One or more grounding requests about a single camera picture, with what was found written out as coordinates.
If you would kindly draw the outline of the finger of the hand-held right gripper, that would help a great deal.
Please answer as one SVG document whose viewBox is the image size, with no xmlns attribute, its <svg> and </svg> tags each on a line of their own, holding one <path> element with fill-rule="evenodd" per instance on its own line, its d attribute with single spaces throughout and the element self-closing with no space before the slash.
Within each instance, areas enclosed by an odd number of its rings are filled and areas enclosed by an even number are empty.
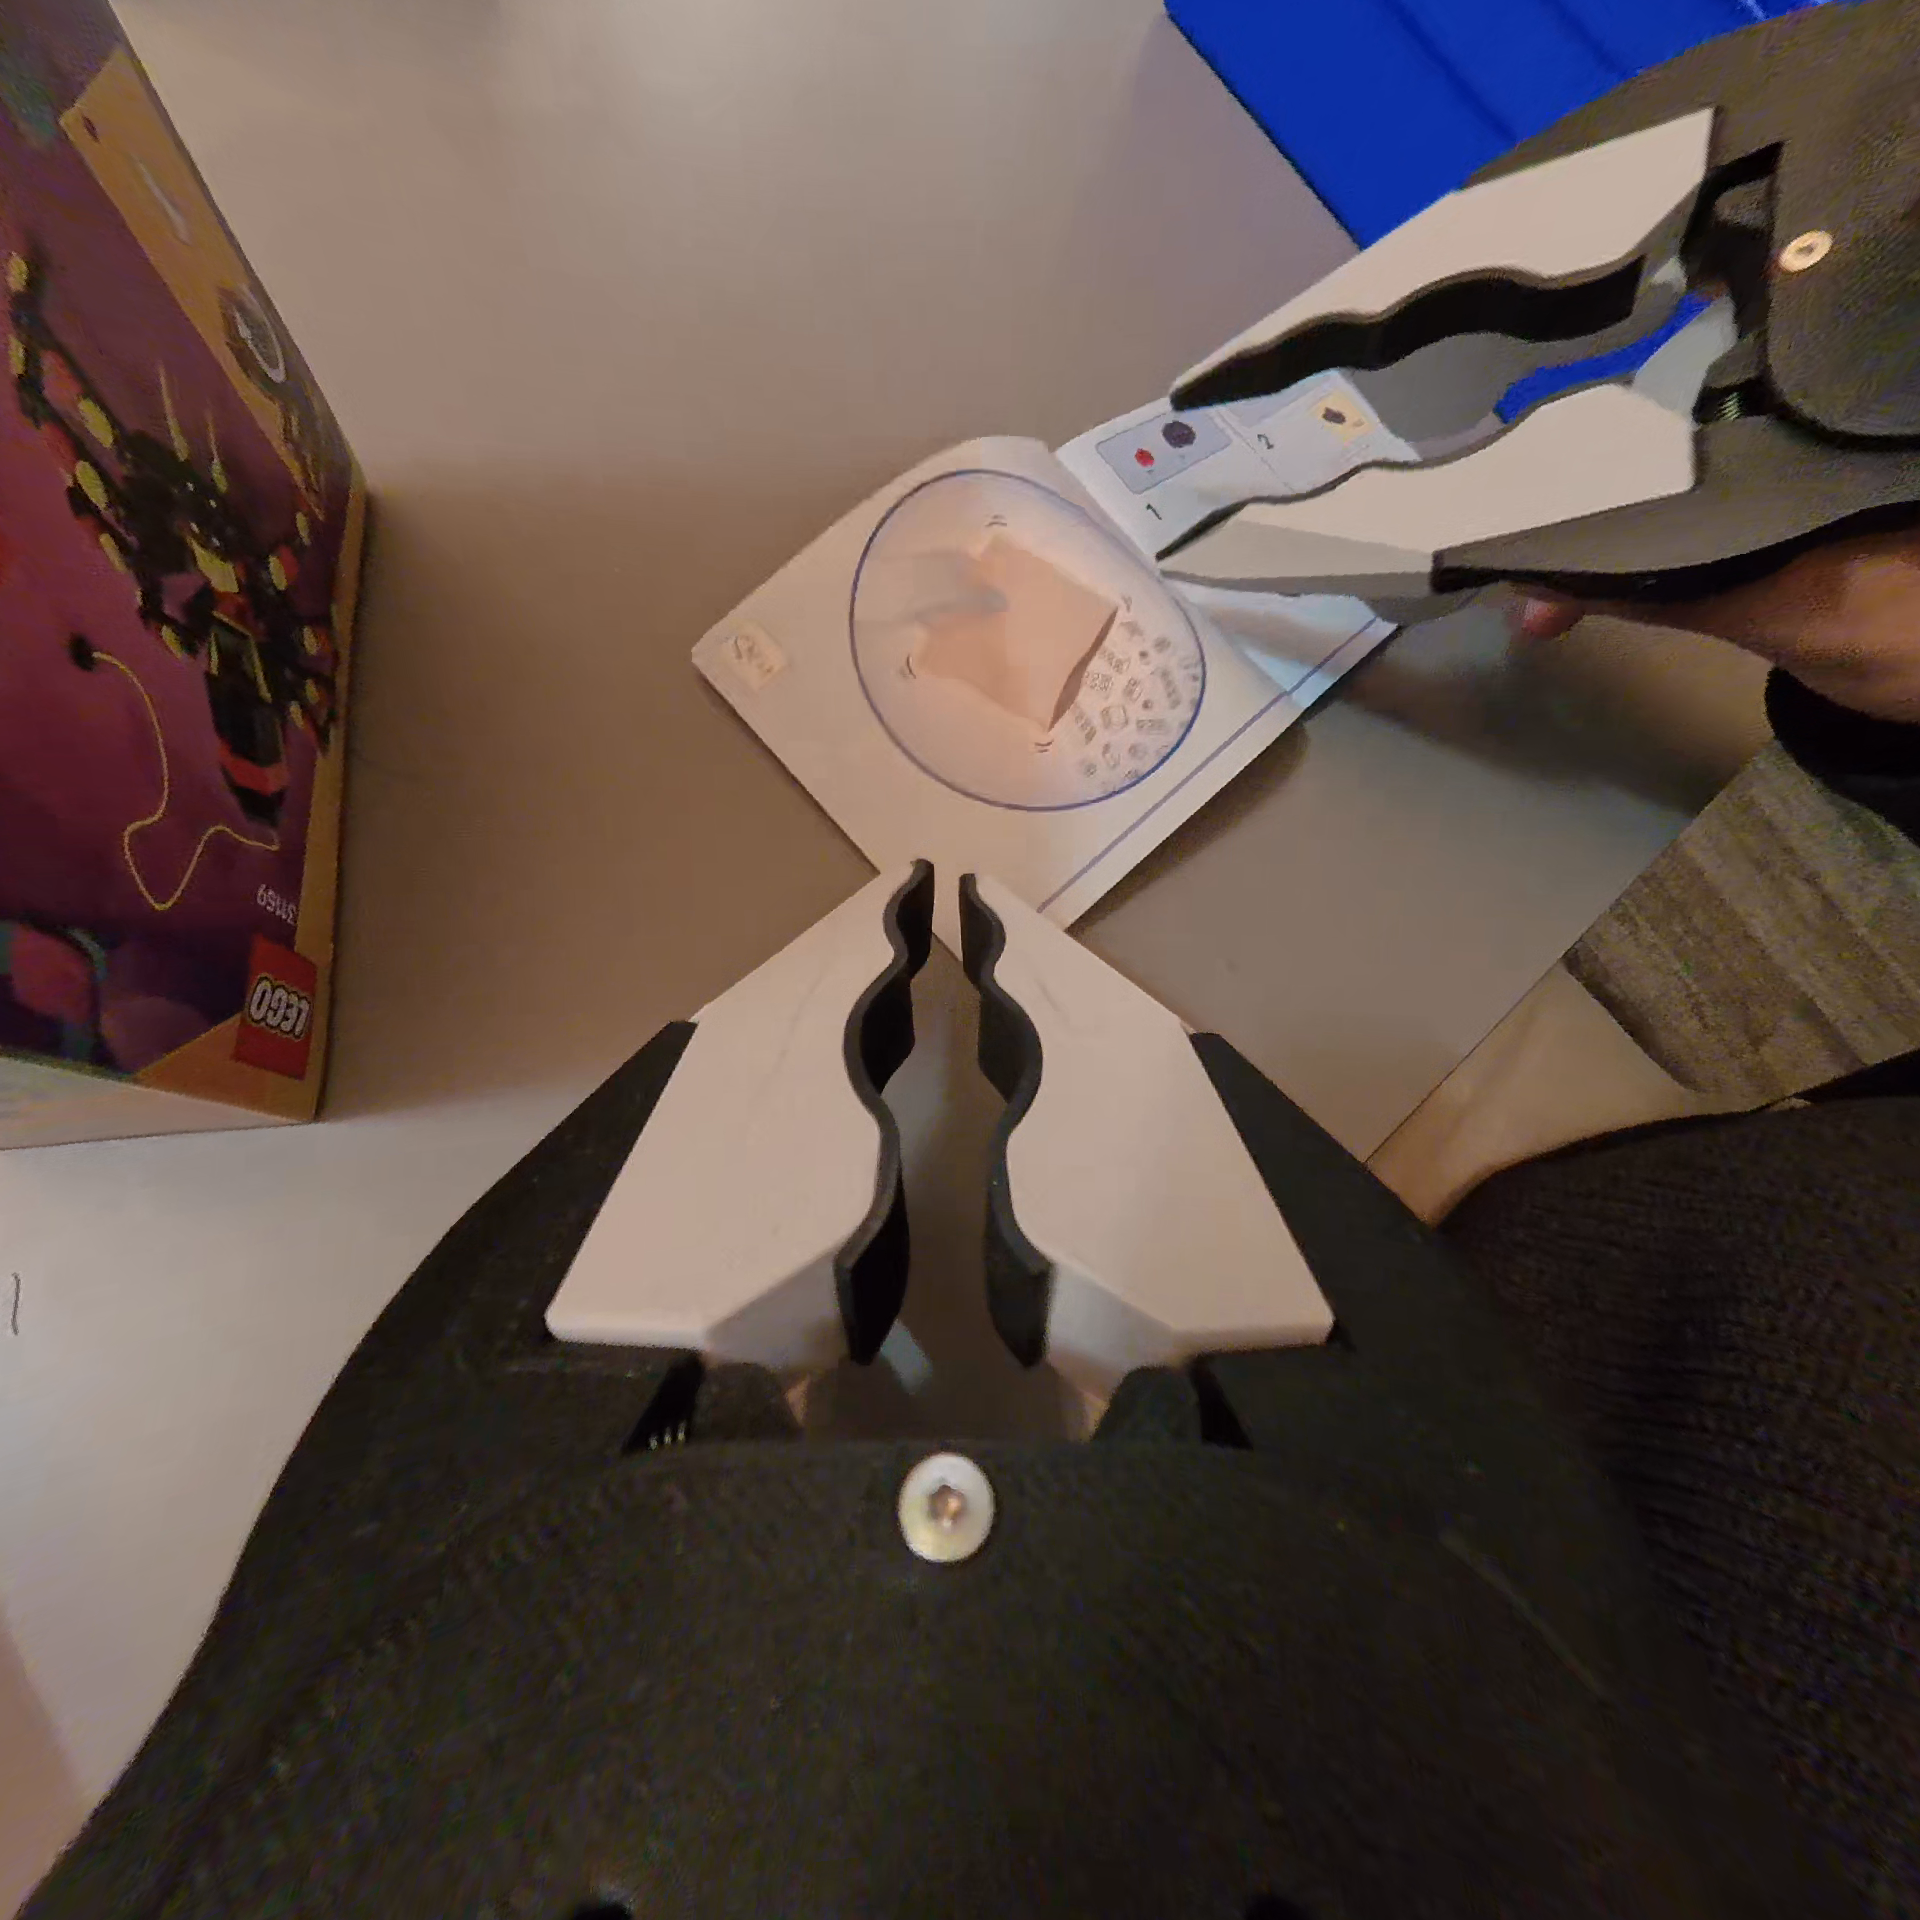
<svg viewBox="0 0 1920 1920">
<path fill-rule="evenodd" d="M 1185 373 L 1168 405 L 1380 373 L 1479 335 L 1560 346 L 1625 325 L 1682 248 L 1714 120 L 1688 113 L 1442 198 Z"/>
<path fill-rule="evenodd" d="M 1450 610 L 1448 557 L 1692 491 L 1696 423 L 1639 379 L 1551 399 L 1440 461 L 1355 465 L 1297 497 L 1250 497 L 1158 558 L 1190 592 L 1353 602 L 1392 625 Z"/>
</svg>

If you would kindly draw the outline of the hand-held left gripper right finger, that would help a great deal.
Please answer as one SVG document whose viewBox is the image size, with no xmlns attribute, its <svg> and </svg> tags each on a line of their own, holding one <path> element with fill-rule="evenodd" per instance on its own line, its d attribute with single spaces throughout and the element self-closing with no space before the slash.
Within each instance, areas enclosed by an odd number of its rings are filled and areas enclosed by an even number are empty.
<svg viewBox="0 0 1920 1920">
<path fill-rule="evenodd" d="M 1024 1368 L 1314 1350 L 1336 1315 L 1193 1032 L 1002 880 L 958 883 L 993 1136 L 983 1275 Z"/>
</svg>

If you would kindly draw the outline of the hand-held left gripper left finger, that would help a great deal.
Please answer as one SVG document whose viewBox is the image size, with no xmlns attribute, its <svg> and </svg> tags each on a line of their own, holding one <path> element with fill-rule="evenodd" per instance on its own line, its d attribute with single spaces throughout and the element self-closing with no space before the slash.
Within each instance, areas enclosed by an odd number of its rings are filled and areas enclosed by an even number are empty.
<svg viewBox="0 0 1920 1920">
<path fill-rule="evenodd" d="M 711 999 L 545 1312 L 572 1346 L 867 1365 L 906 1302 L 911 1057 L 934 936 L 923 857 Z"/>
</svg>

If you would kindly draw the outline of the instruction booklet with yellow back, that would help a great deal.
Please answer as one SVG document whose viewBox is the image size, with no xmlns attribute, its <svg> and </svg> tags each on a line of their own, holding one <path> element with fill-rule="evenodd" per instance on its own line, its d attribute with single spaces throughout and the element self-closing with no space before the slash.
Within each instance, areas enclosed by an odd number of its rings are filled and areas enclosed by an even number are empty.
<svg viewBox="0 0 1920 1920">
<path fill-rule="evenodd" d="M 1344 376 L 1060 449 L 975 439 L 815 539 L 694 648 L 878 870 L 1002 880 L 1060 929 L 1246 774 L 1392 625 L 1172 584 L 1212 511 L 1412 465 Z"/>
</svg>

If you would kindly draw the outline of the colourful toy brick set box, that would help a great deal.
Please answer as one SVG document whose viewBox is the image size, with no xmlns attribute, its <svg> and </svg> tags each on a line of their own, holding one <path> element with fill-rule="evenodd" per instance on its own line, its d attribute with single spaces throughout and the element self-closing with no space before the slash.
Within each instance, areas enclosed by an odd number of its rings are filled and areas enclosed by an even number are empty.
<svg viewBox="0 0 1920 1920">
<path fill-rule="evenodd" d="M 368 490 L 111 5 L 2 5 L 2 1144 L 313 1121 Z"/>
</svg>

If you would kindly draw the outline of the person's right hand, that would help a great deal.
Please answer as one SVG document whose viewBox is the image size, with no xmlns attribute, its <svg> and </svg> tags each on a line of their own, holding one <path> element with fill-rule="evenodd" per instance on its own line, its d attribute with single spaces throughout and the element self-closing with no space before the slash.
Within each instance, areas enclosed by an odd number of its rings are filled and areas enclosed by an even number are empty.
<svg viewBox="0 0 1920 1920">
<path fill-rule="evenodd" d="M 1553 640 L 1584 617 L 1723 640 L 1822 701 L 1890 726 L 1919 721 L 1919 530 L 1815 546 L 1756 584 L 1657 605 L 1523 591 L 1512 632 Z"/>
</svg>

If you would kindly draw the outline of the person's beige pants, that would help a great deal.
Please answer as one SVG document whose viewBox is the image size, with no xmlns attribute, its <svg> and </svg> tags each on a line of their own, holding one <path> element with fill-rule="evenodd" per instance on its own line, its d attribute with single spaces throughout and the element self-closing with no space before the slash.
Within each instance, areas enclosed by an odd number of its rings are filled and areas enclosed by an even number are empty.
<svg viewBox="0 0 1920 1920">
<path fill-rule="evenodd" d="M 1609 1005 L 1558 965 L 1364 1165 L 1434 1224 L 1502 1168 L 1652 1121 L 1768 1106 L 1827 1065 L 1799 1040 Z"/>
</svg>

